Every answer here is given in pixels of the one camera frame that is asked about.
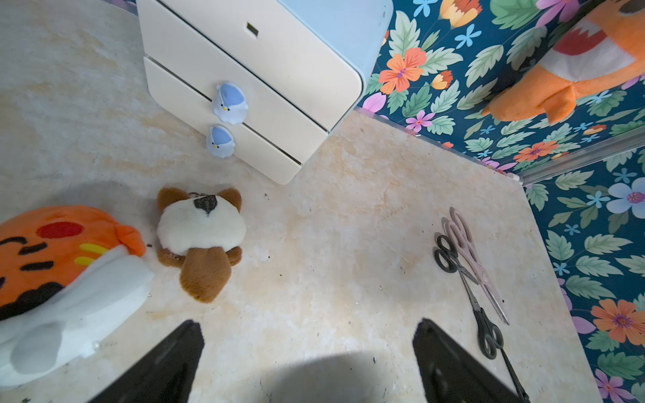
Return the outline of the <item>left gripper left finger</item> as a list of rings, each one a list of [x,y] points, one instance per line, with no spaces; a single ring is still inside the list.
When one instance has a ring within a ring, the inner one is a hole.
[[[92,401],[187,402],[204,345],[200,324],[186,320]]]

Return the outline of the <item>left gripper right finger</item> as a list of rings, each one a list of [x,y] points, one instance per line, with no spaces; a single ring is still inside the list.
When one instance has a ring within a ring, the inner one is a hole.
[[[428,402],[522,400],[429,319],[418,324],[413,349]]]

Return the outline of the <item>black scissors mid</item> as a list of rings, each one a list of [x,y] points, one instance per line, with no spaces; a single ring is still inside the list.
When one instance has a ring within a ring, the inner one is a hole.
[[[468,276],[465,275],[464,270],[458,270],[460,278],[464,283],[470,304],[473,308],[473,314],[477,323],[478,333],[477,340],[480,346],[480,351],[487,359],[495,359],[498,353],[502,354],[502,358],[507,366],[508,372],[511,376],[512,383],[515,386],[517,394],[522,402],[530,402],[529,395],[522,386],[520,379],[517,377],[512,363],[504,350],[504,338],[499,327],[495,325],[489,317],[485,314],[484,309],[476,300],[474,293],[470,289]]]

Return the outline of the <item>pink handled scissors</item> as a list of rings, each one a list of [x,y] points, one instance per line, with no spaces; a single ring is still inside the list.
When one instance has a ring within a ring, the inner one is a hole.
[[[496,310],[497,315],[502,319],[502,322],[509,325],[510,322],[503,307],[504,300],[499,296],[497,288],[481,263],[465,216],[456,208],[451,207],[449,209],[449,218],[443,221],[443,229],[455,245],[458,254],[472,268],[475,278],[480,282],[483,292],[485,292],[492,307]]]

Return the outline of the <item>black scissors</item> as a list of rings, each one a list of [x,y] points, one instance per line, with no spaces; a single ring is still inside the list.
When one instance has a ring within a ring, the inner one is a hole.
[[[474,282],[475,285],[480,284],[477,278],[461,265],[457,248],[448,236],[440,234],[436,237],[436,248],[433,250],[433,255],[436,263],[443,271],[448,273],[460,272],[460,274]]]

